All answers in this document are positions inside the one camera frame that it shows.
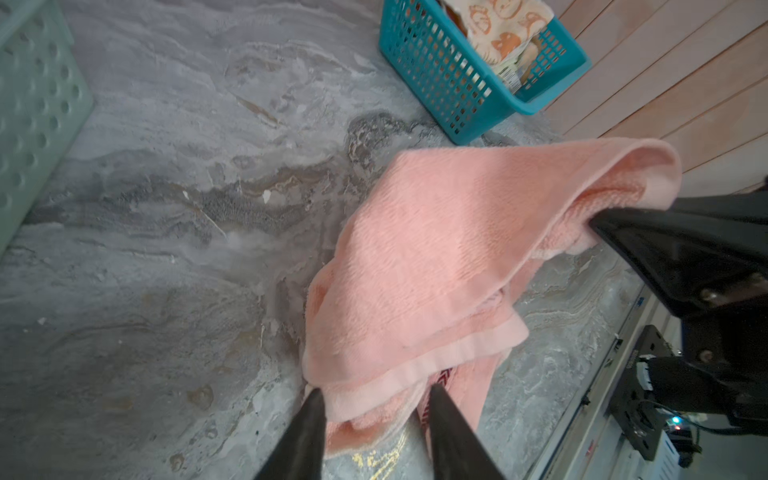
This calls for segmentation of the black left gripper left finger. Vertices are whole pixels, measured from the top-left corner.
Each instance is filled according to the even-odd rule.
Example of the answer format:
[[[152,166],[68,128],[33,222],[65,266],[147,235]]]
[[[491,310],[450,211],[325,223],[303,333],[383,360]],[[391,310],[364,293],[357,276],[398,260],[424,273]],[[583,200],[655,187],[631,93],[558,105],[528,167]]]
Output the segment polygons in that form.
[[[320,479],[326,426],[324,396],[313,389],[254,479]]]

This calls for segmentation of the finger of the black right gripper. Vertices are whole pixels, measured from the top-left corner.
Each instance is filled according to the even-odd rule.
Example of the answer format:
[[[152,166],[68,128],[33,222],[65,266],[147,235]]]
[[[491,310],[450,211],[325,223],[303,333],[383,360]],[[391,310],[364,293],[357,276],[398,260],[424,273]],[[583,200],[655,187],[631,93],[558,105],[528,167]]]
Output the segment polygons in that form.
[[[726,304],[767,277],[765,206],[615,208],[589,226],[678,318]]]

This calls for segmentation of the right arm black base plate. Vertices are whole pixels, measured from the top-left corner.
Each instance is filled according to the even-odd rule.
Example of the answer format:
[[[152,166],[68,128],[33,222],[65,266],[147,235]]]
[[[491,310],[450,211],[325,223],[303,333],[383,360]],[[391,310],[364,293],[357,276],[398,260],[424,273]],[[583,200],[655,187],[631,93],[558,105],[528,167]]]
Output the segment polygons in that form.
[[[609,401],[609,412],[629,444],[644,460],[651,461],[656,456],[666,420],[653,406],[648,360],[670,357],[672,351],[659,330],[646,325],[629,353]]]

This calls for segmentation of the pink orange patterned towel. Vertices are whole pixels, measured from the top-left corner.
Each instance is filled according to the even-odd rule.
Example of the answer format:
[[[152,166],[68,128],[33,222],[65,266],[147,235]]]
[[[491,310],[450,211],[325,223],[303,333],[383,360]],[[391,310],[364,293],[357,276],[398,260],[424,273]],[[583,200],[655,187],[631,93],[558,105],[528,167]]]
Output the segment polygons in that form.
[[[444,13],[511,93],[531,75],[543,50],[538,35],[555,18],[540,0],[446,0]]]

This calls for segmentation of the aluminium mounting rail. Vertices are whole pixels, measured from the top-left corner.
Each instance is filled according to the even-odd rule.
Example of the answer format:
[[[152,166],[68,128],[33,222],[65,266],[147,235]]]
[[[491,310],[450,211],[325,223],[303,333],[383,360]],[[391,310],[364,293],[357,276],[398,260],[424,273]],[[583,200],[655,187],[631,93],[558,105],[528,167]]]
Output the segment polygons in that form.
[[[666,327],[669,314],[649,288],[640,290],[634,305],[601,362],[568,404],[528,479],[616,479],[621,465],[635,455],[609,410],[628,361],[644,328]]]

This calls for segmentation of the teal plastic basket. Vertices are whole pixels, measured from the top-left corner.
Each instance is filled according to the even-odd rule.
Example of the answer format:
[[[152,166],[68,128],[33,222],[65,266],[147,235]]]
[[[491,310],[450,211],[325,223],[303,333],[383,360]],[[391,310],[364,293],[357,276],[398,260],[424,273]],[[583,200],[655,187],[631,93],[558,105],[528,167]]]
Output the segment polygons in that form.
[[[467,145],[515,113],[539,112],[591,68],[558,19],[538,38],[543,51],[515,93],[436,1],[384,1],[379,49],[448,138]]]

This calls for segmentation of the light green plastic basket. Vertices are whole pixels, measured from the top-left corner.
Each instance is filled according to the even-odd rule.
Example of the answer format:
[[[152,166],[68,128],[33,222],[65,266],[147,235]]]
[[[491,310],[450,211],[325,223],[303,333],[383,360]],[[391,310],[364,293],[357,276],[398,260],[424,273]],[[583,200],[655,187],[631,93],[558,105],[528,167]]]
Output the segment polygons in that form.
[[[94,107],[56,1],[1,2],[1,248]]]

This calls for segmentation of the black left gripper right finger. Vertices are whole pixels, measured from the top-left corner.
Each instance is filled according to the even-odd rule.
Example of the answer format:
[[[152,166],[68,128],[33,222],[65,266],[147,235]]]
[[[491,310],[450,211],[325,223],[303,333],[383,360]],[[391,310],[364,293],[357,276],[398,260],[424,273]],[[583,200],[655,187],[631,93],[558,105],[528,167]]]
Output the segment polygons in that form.
[[[428,429],[435,480],[504,479],[448,392],[438,383],[429,392]]]

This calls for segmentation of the plain pink towel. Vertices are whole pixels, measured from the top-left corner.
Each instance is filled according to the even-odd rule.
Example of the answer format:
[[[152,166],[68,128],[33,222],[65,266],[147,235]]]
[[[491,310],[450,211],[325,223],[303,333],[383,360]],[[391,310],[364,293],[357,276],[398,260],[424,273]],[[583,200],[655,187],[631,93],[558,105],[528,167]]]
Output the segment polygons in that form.
[[[681,180],[657,139],[398,154],[308,290],[302,372],[324,395],[326,456],[427,422],[436,383],[476,428],[542,264],[594,246],[600,211],[669,208]]]

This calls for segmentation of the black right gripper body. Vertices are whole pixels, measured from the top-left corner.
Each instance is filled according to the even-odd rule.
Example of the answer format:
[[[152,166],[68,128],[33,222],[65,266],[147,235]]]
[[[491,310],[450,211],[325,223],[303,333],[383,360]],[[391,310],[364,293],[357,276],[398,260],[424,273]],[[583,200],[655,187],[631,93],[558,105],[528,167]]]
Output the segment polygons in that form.
[[[767,297],[710,307],[681,320],[695,409],[731,420],[767,418]]]

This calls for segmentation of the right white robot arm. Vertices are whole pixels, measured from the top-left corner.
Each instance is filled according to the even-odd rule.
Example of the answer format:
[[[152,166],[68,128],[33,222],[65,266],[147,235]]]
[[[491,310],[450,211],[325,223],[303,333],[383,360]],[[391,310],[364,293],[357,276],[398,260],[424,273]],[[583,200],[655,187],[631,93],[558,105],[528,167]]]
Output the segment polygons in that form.
[[[667,211],[604,210],[589,225],[681,322],[681,355],[647,362],[654,403],[766,435],[766,215],[688,199]]]

